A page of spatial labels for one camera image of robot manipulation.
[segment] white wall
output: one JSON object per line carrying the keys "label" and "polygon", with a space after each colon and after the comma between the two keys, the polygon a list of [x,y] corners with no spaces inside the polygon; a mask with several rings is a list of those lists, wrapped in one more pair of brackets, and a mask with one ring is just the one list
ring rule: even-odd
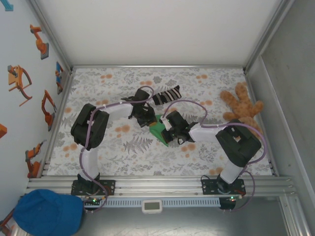
{"label": "white wall", "polygon": [[[56,61],[53,48],[49,48],[49,58],[40,59],[40,52],[35,44],[35,36],[30,32],[30,24],[38,26],[26,1],[10,0],[13,12],[5,12],[0,4],[0,123],[7,127],[7,134],[0,138],[0,219],[3,219],[17,204],[27,186],[28,168],[25,163],[25,151],[35,147],[44,139],[49,141],[50,134],[41,100],[44,89],[48,90],[57,109],[62,93],[57,95]],[[47,39],[39,33],[44,42]],[[9,92],[7,66],[23,67],[32,80],[32,85],[25,89],[31,100],[19,107],[25,99],[16,89]],[[23,77],[24,85],[28,84]],[[52,113],[49,102],[46,109]],[[34,160],[44,157],[48,142]]]}
{"label": "white wall", "polygon": [[280,0],[38,0],[72,64],[245,65]]}

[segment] digital display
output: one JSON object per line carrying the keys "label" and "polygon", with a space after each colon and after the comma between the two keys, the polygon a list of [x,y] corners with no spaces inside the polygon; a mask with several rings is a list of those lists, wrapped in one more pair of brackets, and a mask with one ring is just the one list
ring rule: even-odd
{"label": "digital display", "polygon": [[144,210],[158,210],[159,203],[144,203]]}

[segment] small white device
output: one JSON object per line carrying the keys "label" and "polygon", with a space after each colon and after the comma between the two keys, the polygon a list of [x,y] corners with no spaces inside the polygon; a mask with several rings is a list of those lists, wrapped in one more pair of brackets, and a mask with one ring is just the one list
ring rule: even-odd
{"label": "small white device", "polygon": [[150,199],[142,201],[142,212],[145,214],[156,214],[162,212],[162,200]]}

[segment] blue cap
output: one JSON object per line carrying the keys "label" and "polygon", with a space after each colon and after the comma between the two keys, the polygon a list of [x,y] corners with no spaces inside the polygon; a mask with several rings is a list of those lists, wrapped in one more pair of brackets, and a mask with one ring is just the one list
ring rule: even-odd
{"label": "blue cap", "polygon": [[18,202],[13,218],[34,236],[70,236],[78,231],[82,214],[80,198],[37,189]]}

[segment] gray leaf pattern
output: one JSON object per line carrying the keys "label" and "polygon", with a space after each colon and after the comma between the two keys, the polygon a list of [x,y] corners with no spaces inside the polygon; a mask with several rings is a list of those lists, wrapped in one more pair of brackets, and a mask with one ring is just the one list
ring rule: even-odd
{"label": "gray leaf pattern", "polygon": [[[220,99],[220,92],[234,94],[238,82],[245,82],[241,68],[78,68],[72,81],[60,129],[51,155],[48,175],[78,174],[80,147],[71,136],[71,127],[82,107],[111,104],[149,85],[155,93],[180,86],[182,99],[193,100],[208,110],[205,124],[226,123],[222,118],[230,108]],[[156,106],[157,115],[169,103]],[[186,102],[174,104],[189,123],[200,122],[204,110]],[[263,149],[253,158],[259,158]],[[98,147],[98,167],[108,176],[200,176],[218,174],[227,157],[218,143],[184,143],[176,141],[166,147],[150,132],[140,128],[136,119],[121,118],[107,124],[103,142]],[[255,175],[270,175],[267,158],[248,167]]]}

